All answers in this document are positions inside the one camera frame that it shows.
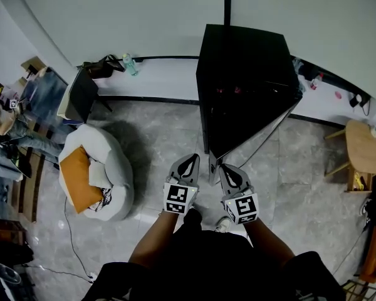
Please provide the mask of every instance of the orange pillow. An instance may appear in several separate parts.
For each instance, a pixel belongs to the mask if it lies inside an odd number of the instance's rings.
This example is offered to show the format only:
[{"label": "orange pillow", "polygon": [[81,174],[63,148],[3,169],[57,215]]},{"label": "orange pillow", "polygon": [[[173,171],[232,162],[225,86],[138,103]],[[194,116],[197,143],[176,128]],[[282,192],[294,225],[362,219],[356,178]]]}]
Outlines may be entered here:
[{"label": "orange pillow", "polygon": [[60,167],[77,213],[103,198],[99,187],[89,185],[89,159],[82,146],[64,158]]}]

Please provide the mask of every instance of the wall baseboard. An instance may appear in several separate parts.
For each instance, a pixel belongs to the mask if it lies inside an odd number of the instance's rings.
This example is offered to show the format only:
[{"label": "wall baseboard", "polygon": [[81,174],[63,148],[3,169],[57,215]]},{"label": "wall baseboard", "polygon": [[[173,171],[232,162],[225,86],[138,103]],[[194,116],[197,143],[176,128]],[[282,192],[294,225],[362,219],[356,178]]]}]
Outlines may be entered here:
[{"label": "wall baseboard", "polygon": [[[188,100],[188,99],[175,99],[175,98],[159,98],[159,97],[133,97],[133,96],[100,96],[103,100],[135,100],[140,102],[160,102],[160,103],[182,103],[188,105],[199,105],[198,100]],[[305,120],[311,123],[322,124],[330,127],[335,127],[339,129],[344,129],[345,126],[333,122],[327,122],[322,119],[315,119],[307,116],[301,116],[296,114],[290,114],[288,116],[292,119]]]},{"label": "wall baseboard", "polygon": [[326,126],[330,126],[330,127],[339,128],[339,129],[344,129],[345,128],[345,125],[342,125],[342,124],[328,122],[327,120],[316,119],[316,118],[311,118],[311,117],[301,116],[301,115],[296,115],[296,114],[290,114],[288,116],[288,118],[305,120],[307,122],[321,124],[321,125],[326,125]]},{"label": "wall baseboard", "polygon": [[134,96],[100,96],[103,100],[136,100],[141,102],[160,102],[160,103],[184,103],[189,105],[199,105],[198,100],[159,98],[159,97],[134,97]]}]

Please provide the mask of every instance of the white bean bag chair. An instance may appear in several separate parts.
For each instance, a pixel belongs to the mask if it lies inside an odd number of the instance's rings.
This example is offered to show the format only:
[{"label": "white bean bag chair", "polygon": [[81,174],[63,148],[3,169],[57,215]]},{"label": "white bean bag chair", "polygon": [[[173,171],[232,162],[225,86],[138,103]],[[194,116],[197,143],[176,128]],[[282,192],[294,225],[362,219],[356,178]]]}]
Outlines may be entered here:
[{"label": "white bean bag chair", "polygon": [[[97,218],[102,221],[123,219],[133,203],[133,176],[131,165],[122,152],[120,144],[103,129],[83,124],[67,136],[64,149],[58,157],[59,162],[81,145],[92,159],[105,165],[107,178],[113,184],[110,203],[98,211],[86,209],[83,214],[88,218]],[[61,166],[59,182],[68,201],[73,204]]]}]

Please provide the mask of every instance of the chair leg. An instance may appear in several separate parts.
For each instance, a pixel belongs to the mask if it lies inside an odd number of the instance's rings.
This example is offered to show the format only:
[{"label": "chair leg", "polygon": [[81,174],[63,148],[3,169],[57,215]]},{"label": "chair leg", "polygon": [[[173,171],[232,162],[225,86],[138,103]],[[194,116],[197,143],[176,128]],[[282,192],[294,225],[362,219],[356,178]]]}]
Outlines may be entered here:
[{"label": "chair leg", "polygon": [[338,132],[335,132],[335,133],[332,133],[332,134],[326,136],[325,139],[330,139],[330,138],[333,138],[333,137],[336,137],[336,136],[340,136],[344,133],[345,133],[345,129],[339,130]]},{"label": "chair leg", "polygon": [[110,106],[107,104],[106,100],[103,100],[102,97],[97,96],[97,100],[102,103],[104,107],[108,109],[109,112],[113,112],[113,110],[110,108]]},{"label": "chair leg", "polygon": [[333,175],[334,173],[337,173],[337,172],[341,171],[342,169],[348,167],[349,165],[350,165],[350,162],[346,162],[346,163],[344,163],[344,164],[338,166],[336,169],[332,170],[331,172],[325,174],[325,177],[331,176],[331,175]]}]

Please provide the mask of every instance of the plastic bottle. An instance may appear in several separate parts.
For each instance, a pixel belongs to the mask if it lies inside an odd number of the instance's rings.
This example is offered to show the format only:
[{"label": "plastic bottle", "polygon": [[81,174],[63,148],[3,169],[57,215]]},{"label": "plastic bottle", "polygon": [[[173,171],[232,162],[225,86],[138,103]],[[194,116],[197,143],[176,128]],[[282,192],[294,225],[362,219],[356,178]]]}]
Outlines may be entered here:
[{"label": "plastic bottle", "polygon": [[323,73],[320,73],[314,79],[312,79],[311,89],[316,90],[317,86],[320,84],[322,80],[323,80]]},{"label": "plastic bottle", "polygon": [[129,53],[125,53],[123,55],[123,62],[126,69],[132,76],[138,75],[138,71],[135,69],[135,63],[133,62]]}]

